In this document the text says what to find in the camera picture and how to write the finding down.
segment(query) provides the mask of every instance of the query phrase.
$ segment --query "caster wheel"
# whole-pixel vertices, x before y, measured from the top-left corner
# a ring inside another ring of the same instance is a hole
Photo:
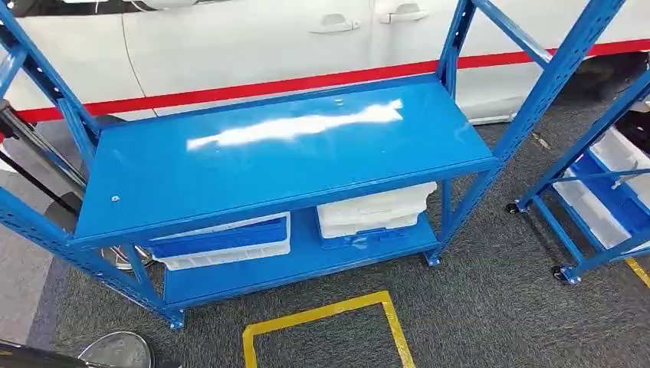
[[[560,282],[566,282],[566,276],[562,273],[562,268],[560,266],[555,266],[550,270],[553,273],[553,278]]]
[[[574,276],[571,278],[566,278],[566,275],[564,272],[562,272],[562,268],[560,266],[555,266],[551,268],[551,272],[553,273],[553,277],[558,280],[559,282],[567,285],[575,285],[581,282],[583,279],[580,278],[580,276]]]
[[[505,211],[510,214],[515,214],[520,212],[519,207],[517,207],[516,203],[508,203],[505,207]]]

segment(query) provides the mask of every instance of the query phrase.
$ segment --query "white car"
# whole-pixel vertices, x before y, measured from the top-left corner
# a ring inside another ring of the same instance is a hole
[[[126,120],[433,71],[457,3],[66,1],[14,0],[13,10],[91,113]],[[494,3],[551,49],[587,0]],[[579,69],[590,87],[645,68],[648,15],[650,1],[627,0]],[[461,56],[458,102],[473,123],[511,120],[541,74],[479,11]],[[27,120],[57,117],[23,74],[7,99]]]

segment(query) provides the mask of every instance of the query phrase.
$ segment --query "yellow floor marking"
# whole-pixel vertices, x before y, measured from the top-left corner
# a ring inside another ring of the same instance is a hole
[[[411,351],[406,343],[406,338],[402,332],[402,327],[399,325],[395,306],[392,304],[388,291],[378,291],[376,293],[363,295],[362,297],[355,297],[347,301],[340,301],[338,303],[318,307],[312,310],[291,314],[288,316],[276,318],[274,320],[266,320],[256,324],[249,324],[241,335],[244,344],[244,360],[246,368],[257,368],[258,360],[255,356],[255,348],[253,347],[253,337],[259,334],[280,330],[282,328],[296,326],[298,324],[305,324],[320,318],[333,316],[345,311],[352,311],[355,309],[368,307],[369,305],[381,303],[388,319],[388,325],[392,332],[392,338],[395,341],[395,346],[399,353],[399,358],[402,360],[402,365],[405,368],[415,368]]]
[[[650,276],[648,276],[648,274],[646,274],[645,271],[643,271],[641,265],[634,258],[626,258],[625,263],[627,263],[628,266],[630,266],[630,268],[632,269],[632,271],[634,271],[634,273],[637,276],[639,276],[639,278],[641,279],[641,281],[643,281],[645,286],[650,288]]]

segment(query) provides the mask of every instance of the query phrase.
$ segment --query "blue steel shelf board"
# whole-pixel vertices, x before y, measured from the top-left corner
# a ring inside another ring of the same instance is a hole
[[[268,258],[165,273],[165,302],[186,307],[315,278],[434,248],[437,239],[422,213],[408,237],[367,247],[322,249],[314,209],[291,213],[291,252]]]
[[[141,120],[102,132],[73,243],[173,234],[496,162],[433,74]]]

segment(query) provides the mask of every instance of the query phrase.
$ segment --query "metal rack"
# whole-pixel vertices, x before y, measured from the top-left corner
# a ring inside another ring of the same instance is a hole
[[[650,209],[642,203],[638,194],[625,183],[631,177],[649,174],[649,168],[636,168],[621,171],[612,171],[595,157],[591,147],[616,121],[621,119],[634,103],[646,98],[650,94],[650,71],[646,71],[612,106],[589,128],[589,130],[560,157],[557,162],[536,182],[526,194],[515,203],[507,206],[511,213],[525,212],[530,204],[534,204],[540,214],[547,220],[558,238],[566,246],[569,253],[575,258],[572,266],[557,266],[553,269],[553,276],[570,284],[580,282],[581,276],[602,264],[619,261],[650,252],[650,247],[639,247],[650,241]],[[617,245],[603,244],[590,228],[585,219],[570,205],[556,187],[559,183],[573,182],[584,185],[589,193],[593,194],[604,209],[612,215],[630,236]],[[564,231],[563,226],[542,201],[544,193],[549,192],[555,196],[562,207],[569,213],[573,222],[586,236],[593,246],[595,254],[585,256]],[[633,205],[629,210],[626,205]]]
[[[172,328],[183,326],[184,308],[207,301],[417,252],[439,264],[454,233],[623,2],[590,1],[551,56],[488,0],[460,0],[435,73],[107,128],[0,6],[0,41],[8,50],[0,67],[2,91],[22,67],[61,110],[90,170],[74,232],[4,189],[0,222],[166,318]],[[458,55],[476,8],[544,69],[492,151],[455,104]],[[309,125],[334,117],[347,123]],[[274,129],[260,129],[270,122]],[[477,178],[453,209],[452,180],[467,174]],[[438,231],[422,214],[397,241],[364,249],[320,247],[315,205],[431,181],[442,184]],[[162,296],[134,261],[134,245],[151,238],[285,211],[292,211],[288,255],[167,271]],[[135,278],[97,255],[111,245],[123,245]]]

